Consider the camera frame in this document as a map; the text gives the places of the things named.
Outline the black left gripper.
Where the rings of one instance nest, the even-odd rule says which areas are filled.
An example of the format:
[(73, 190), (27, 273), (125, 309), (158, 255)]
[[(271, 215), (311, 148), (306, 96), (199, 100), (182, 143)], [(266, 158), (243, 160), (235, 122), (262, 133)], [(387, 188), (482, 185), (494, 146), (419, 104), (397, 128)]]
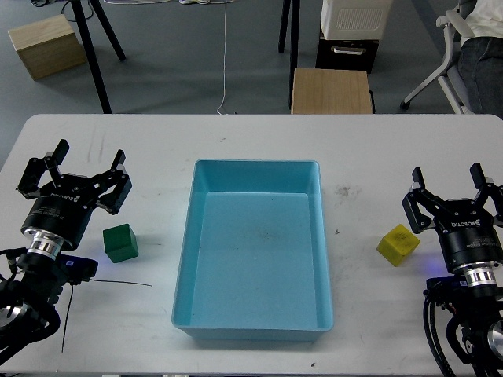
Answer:
[[(17, 186), (22, 196), (35, 201), (21, 232), (25, 236), (38, 232), (55, 236), (62, 241), (63, 251), (78, 247), (96, 207), (111, 215), (118, 214), (132, 189), (123, 165), (126, 156), (122, 149), (117, 151), (108, 170), (91, 178), (60, 174), (58, 167), (68, 150), (68, 142), (61, 139), (57, 147), (41, 159), (30, 158)], [(50, 173), (51, 181), (40, 188), (45, 172)]]

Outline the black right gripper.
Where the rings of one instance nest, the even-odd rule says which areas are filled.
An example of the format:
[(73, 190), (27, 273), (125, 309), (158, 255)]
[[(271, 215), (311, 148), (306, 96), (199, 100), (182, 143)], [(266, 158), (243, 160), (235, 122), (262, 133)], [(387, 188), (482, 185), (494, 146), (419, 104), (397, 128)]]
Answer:
[[(502, 261), (502, 246), (494, 229), (494, 221), (502, 222), (502, 186), (484, 175), (480, 163), (473, 163), (470, 173), (478, 190), (474, 200), (443, 201), (425, 188), (419, 167), (413, 170), (413, 184), (402, 200), (413, 233), (437, 231), (447, 271), (452, 274), (469, 266)], [(488, 198), (496, 209), (494, 219), (483, 208)]]

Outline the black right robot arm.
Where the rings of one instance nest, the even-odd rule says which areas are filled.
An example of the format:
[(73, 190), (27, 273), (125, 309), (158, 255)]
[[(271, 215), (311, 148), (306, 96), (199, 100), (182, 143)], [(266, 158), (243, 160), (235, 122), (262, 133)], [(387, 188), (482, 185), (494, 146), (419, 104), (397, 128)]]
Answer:
[(436, 308), (452, 317), (446, 340), (477, 376), (502, 371), (502, 288), (494, 270), (502, 265), (496, 229), (502, 225), (502, 188), (487, 178), (479, 163), (470, 168), (477, 194), (472, 199), (441, 199), (429, 192), (420, 168), (402, 201), (413, 233), (436, 231), (448, 276), (427, 280), (423, 324), (430, 351), (444, 376), (453, 369), (442, 350)]

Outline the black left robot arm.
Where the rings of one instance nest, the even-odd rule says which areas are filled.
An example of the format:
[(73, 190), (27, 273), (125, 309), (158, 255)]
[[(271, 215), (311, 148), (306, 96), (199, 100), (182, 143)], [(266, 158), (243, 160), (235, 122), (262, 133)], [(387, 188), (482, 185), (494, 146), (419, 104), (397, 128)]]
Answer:
[(20, 229), (31, 244), (1, 252), (11, 272), (1, 278), (2, 362), (58, 331), (55, 305), (64, 285), (81, 284), (97, 272), (96, 261), (70, 251), (79, 246), (93, 211), (118, 214), (132, 188), (123, 150), (108, 170), (90, 178), (60, 173), (68, 150), (62, 139), (53, 152), (29, 159), (17, 186), (24, 198), (34, 200)]

